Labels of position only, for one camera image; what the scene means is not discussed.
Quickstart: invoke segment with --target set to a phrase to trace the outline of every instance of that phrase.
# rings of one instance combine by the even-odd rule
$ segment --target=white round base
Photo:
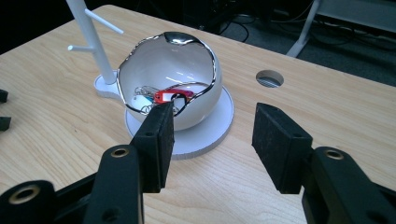
[[[189,129],[175,131],[172,160],[191,159],[213,149],[225,138],[232,122],[233,99],[223,87],[218,103],[206,119]],[[136,134],[142,124],[127,110],[125,123],[131,136]]]

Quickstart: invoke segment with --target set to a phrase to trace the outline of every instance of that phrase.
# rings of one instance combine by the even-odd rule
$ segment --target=white bowl
[[[174,125],[179,131],[212,112],[221,94],[221,69],[207,44],[192,35],[166,32],[134,47],[120,65],[117,85],[128,111],[141,122],[153,105],[176,97]]]

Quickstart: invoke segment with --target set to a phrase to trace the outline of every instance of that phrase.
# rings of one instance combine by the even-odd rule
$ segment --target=light wood desk surface
[[[301,195],[278,193],[251,146],[257,102],[284,110],[313,147],[344,150],[374,182],[396,189],[395,88],[119,7],[95,12],[125,31],[95,24],[113,68],[139,40],[185,32],[216,52],[233,97],[233,125],[220,146],[172,161],[166,189],[145,194],[147,223],[305,223]],[[91,54],[69,52],[70,44],[85,45],[75,21],[0,55],[0,89],[9,92],[0,116],[12,117],[0,133],[0,193],[35,179],[65,187],[96,172],[106,149],[131,140],[123,104],[96,95]],[[285,78],[280,88],[256,81],[268,69]]]

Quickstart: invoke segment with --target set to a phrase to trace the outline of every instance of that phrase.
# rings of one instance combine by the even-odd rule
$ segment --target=round hole in desk
[[[283,76],[273,70],[262,70],[256,75],[256,80],[264,87],[277,88],[283,84]]]

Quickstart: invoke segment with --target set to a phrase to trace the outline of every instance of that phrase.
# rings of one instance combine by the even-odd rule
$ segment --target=jewelry stand
[[[123,31],[108,21],[89,11],[83,0],[66,0],[84,34],[88,47],[69,46],[69,50],[91,52],[101,74],[93,83],[97,94],[101,97],[121,101],[120,91],[117,87],[117,71],[111,69],[105,51],[93,26],[95,19],[104,26],[122,34]],[[131,136],[134,136],[141,126],[126,109],[124,112],[125,125]],[[215,148],[225,138],[233,121],[233,99],[225,87],[222,87],[218,103],[213,111],[203,121],[193,127],[175,131],[175,144],[172,160],[185,160],[200,156]]]

